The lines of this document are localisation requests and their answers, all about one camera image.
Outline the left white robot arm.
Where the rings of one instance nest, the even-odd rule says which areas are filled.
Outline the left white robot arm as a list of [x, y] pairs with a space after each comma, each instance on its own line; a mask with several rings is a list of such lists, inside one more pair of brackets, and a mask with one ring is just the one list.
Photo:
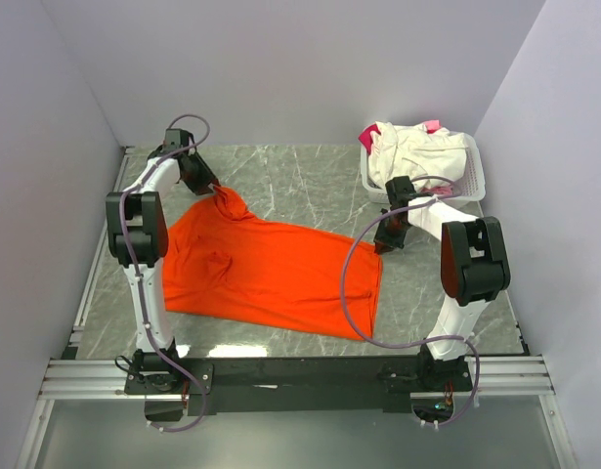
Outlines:
[[191, 132], [166, 129], [162, 144], [149, 155], [135, 181], [106, 196], [108, 249], [127, 277], [137, 326], [136, 350], [144, 354], [170, 357], [175, 348], [162, 288], [163, 260], [169, 251], [162, 198], [178, 184], [195, 195], [210, 194], [219, 184], [199, 155], [198, 145]]

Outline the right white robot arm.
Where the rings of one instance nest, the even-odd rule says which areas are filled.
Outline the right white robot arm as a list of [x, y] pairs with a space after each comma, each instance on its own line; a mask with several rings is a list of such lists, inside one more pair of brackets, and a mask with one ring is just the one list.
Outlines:
[[440, 278], [445, 299], [426, 345], [431, 357], [418, 363], [421, 386], [437, 390], [451, 377], [447, 362], [467, 351], [464, 340], [478, 318], [506, 289], [511, 275], [501, 224], [495, 217], [475, 217], [414, 188], [408, 176], [386, 183], [390, 209], [383, 210], [374, 235], [378, 254], [402, 249], [407, 231], [419, 228], [441, 244]]

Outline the orange t shirt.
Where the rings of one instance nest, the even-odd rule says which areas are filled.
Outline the orange t shirt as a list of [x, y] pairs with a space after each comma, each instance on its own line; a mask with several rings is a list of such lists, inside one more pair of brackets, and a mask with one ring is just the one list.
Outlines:
[[169, 230], [165, 307], [351, 340], [370, 336], [383, 267], [372, 245], [251, 213], [230, 188]]

